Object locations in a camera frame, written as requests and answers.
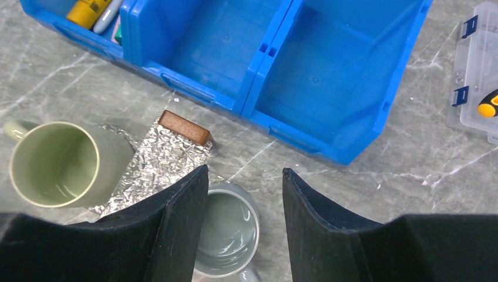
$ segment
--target gray marker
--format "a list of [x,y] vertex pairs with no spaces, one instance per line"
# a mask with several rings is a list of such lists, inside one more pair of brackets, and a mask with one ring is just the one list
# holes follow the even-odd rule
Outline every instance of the gray marker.
[[104,13],[102,13],[100,18],[93,26],[93,32],[100,34],[106,30],[114,16],[119,11],[122,2],[123,0],[112,0],[109,6],[107,6],[107,9],[104,11]]

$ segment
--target slot on bin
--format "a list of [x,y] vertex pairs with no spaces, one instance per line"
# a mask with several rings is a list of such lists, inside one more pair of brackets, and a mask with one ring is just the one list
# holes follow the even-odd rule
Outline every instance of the slot on bin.
[[430,1],[294,1],[243,116],[347,165],[381,133]]
[[291,0],[138,0],[138,66],[240,107]]
[[[124,0],[123,5],[131,5],[132,1],[134,0]],[[123,61],[123,53],[129,52],[124,46],[121,47],[110,40],[117,16],[102,34],[96,34],[66,19],[66,15],[76,3],[75,0],[21,0],[20,2],[23,10],[43,26],[111,61]]]

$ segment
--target table surface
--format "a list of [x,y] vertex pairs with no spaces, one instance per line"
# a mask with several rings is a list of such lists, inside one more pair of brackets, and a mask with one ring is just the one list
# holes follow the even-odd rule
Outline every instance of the table surface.
[[[37,24],[16,0],[0,4],[0,119],[112,123],[144,136],[163,109],[208,128],[209,169],[246,188],[261,213],[254,259],[264,281],[291,281],[281,172],[369,219],[406,213],[497,213],[498,148],[450,129],[446,108],[459,21],[478,0],[434,0],[383,134],[348,167],[308,157],[227,113],[112,65]],[[16,195],[8,162],[14,141],[0,135],[0,210],[66,224],[94,220],[81,209],[42,209]]]

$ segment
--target yellow cylinder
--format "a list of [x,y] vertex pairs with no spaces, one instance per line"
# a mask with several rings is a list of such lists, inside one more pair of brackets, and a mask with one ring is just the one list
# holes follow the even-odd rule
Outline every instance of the yellow cylinder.
[[111,0],[78,0],[66,19],[86,29],[92,28]]

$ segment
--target gray cup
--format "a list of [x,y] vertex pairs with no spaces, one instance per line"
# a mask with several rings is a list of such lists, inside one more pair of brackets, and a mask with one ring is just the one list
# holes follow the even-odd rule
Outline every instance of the gray cup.
[[240,281],[258,282],[250,264],[260,240],[256,203],[242,187],[223,183],[208,191],[197,249],[196,272],[209,278],[238,275]]

